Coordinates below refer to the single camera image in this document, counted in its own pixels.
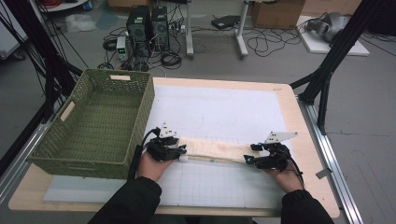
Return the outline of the white desk leg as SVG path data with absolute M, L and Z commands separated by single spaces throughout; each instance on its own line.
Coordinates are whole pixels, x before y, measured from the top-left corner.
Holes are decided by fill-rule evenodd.
M 186 24 L 186 52 L 189 59 L 193 59 L 193 41 L 191 33 L 191 0 L 186 0 L 186 11 L 187 11 L 187 24 Z
M 237 46 L 240 50 L 241 58 L 245 58 L 248 56 L 248 50 L 246 47 L 246 43 L 243 38 L 243 31 L 245 26 L 246 17 L 248 14 L 248 0 L 242 1 L 242 8 L 240 13 L 240 22 L 238 28 L 235 30 L 235 39 L 237 42 Z

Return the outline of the white grid mat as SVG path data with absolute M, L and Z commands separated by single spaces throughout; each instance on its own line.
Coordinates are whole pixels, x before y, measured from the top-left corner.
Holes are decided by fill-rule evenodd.
M 262 143 L 270 132 L 287 130 L 272 91 L 158 85 L 149 129 L 166 124 L 181 137 L 236 145 Z M 186 155 L 159 181 L 162 205 L 278 208 L 281 190 L 252 165 L 189 160 Z

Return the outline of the cream printed cloth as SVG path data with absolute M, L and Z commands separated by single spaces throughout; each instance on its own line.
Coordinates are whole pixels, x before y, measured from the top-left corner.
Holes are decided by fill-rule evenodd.
M 245 163 L 245 155 L 260 156 L 258 151 L 253 151 L 248 145 L 190 137 L 181 137 L 179 143 L 186 146 L 189 160 Z

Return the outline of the grey bench power supply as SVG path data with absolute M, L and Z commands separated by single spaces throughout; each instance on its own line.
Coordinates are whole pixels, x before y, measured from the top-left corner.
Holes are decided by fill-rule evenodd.
M 119 36 L 117 38 L 116 51 L 118 53 L 118 57 L 122 62 L 128 60 L 128 46 L 127 46 L 127 38 L 125 36 Z

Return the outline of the person's right hand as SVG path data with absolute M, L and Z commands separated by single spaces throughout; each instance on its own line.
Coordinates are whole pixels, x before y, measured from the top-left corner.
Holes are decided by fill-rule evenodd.
M 287 168 L 282 172 L 278 170 L 269 170 L 266 171 L 266 173 L 271 176 L 286 193 L 304 188 L 299 177 L 291 168 Z

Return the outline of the white floor board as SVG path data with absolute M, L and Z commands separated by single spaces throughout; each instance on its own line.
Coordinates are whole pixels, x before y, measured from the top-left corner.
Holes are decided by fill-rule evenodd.
M 310 53 L 327 54 L 331 49 L 330 44 L 325 42 L 316 33 L 305 30 L 308 20 L 310 20 L 309 16 L 300 16 L 297 21 L 297 30 L 304 42 L 307 51 Z M 357 41 L 347 55 L 367 57 L 370 55 L 370 52 L 363 46 L 361 42 Z

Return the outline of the brown cardboard box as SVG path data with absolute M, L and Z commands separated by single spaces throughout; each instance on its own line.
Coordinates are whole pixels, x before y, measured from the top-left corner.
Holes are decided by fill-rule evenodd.
M 255 2 L 251 19 L 256 28 L 285 29 L 296 27 L 305 0 L 274 0 Z

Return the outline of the large black computer tower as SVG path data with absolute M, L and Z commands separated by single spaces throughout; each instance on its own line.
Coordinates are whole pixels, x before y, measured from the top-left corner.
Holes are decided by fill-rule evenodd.
M 132 6 L 126 22 L 135 56 L 149 56 L 149 41 L 153 37 L 148 6 Z

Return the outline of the clear plastic bag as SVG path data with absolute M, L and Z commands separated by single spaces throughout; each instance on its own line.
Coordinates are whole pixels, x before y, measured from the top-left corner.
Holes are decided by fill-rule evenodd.
M 89 32 L 96 29 L 96 22 L 90 15 L 73 14 L 65 18 L 69 33 Z

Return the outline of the aluminium rail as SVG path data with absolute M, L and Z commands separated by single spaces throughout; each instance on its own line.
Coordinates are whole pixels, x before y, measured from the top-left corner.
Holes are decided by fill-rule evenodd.
M 32 133 L 29 133 L 27 135 L 27 139 L 23 140 L 20 151 L 16 154 L 16 157 L 11 160 L 10 165 L 3 174 L 0 175 L 0 205 L 14 189 L 14 186 L 20 176 L 29 167 L 27 158 L 35 149 L 38 141 L 41 139 L 48 127 L 48 124 L 39 124 Z
M 318 112 L 313 105 L 306 105 L 297 101 L 303 112 L 305 122 L 313 133 L 314 142 L 318 145 L 319 157 L 327 171 L 326 176 L 330 179 L 332 190 L 335 194 L 337 208 L 344 216 L 348 224 L 363 224 L 361 213 L 349 190 L 346 179 L 333 152 L 330 139 L 326 133 L 322 133 L 317 125 Z

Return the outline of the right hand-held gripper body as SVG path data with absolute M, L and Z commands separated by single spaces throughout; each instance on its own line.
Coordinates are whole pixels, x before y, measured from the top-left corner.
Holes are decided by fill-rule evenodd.
M 282 141 L 297 136 L 297 132 L 270 132 L 262 143 L 264 150 L 269 152 L 268 156 L 259 157 L 254 163 L 258 169 L 275 169 L 284 171 L 291 160 L 290 150 L 282 144 Z

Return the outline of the flat black device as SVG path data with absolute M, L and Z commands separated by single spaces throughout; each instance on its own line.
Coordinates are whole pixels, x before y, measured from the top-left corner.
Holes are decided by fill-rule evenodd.
M 239 22 L 240 22 L 239 16 L 228 15 L 212 20 L 211 24 L 217 29 L 223 30 L 226 28 L 234 27 Z

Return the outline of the slim black computer tower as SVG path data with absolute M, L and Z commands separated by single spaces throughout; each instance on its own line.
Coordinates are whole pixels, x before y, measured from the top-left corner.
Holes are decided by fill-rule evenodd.
M 154 7 L 151 11 L 151 22 L 155 46 L 162 51 L 168 51 L 170 44 L 167 7 Z

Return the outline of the grey helmet-shaped shell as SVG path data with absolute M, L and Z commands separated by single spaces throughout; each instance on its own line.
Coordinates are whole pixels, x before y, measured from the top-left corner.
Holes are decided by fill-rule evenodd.
M 305 30 L 314 32 L 326 42 L 331 43 L 338 33 L 347 26 L 349 20 L 348 16 L 340 12 L 324 12 L 319 17 L 310 19 L 305 26 Z

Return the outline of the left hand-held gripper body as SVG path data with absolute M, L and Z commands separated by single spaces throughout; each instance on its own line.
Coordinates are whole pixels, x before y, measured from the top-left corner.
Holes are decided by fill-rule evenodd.
M 177 133 L 168 128 L 164 123 L 161 128 L 156 128 L 155 138 L 146 143 L 146 150 L 156 161 L 172 161 L 181 155 L 181 147 Z

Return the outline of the green woven basket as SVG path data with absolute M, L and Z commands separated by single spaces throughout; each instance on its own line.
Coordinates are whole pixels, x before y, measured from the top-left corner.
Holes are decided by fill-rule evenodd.
M 29 161 L 51 175 L 125 179 L 154 96 L 149 73 L 85 70 Z

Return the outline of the black metal frame stand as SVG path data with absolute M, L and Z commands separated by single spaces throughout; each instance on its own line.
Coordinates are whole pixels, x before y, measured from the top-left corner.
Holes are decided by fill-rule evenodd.
M 317 126 L 323 135 L 326 134 L 325 120 L 332 75 L 386 1 L 361 0 L 346 28 L 341 32 L 318 69 L 290 84 L 293 89 L 306 84 L 304 91 L 298 95 L 298 99 L 306 105 L 313 105 L 316 97 L 320 95 Z
M 77 78 L 82 75 L 82 70 L 69 63 L 55 48 L 29 0 L 0 0 L 0 6 L 2 4 L 7 6 L 41 57 L 39 60 L 31 54 L 29 46 L 21 39 L 16 29 L 0 16 L 0 22 L 17 39 L 28 54 L 36 72 L 45 79 L 45 103 L 42 109 L 43 120 L 48 121 L 55 114 L 56 101 L 61 96 L 66 98 L 70 96 L 77 83 Z

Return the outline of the white cabinet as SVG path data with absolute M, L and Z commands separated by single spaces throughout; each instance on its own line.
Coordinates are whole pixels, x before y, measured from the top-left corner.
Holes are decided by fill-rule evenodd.
M 0 60 L 5 60 L 20 46 L 20 43 L 1 22 L 1 20 L 4 20 L 7 24 L 11 25 L 23 40 L 27 39 L 27 35 L 22 30 L 8 7 L 5 4 L 0 4 Z

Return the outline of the person's left hand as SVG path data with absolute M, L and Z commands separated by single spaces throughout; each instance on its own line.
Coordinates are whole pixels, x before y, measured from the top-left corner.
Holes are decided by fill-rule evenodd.
M 137 169 L 137 176 L 149 178 L 154 182 L 158 182 L 163 176 L 164 171 L 172 163 L 172 161 L 156 161 L 148 152 L 145 152 L 141 156 Z

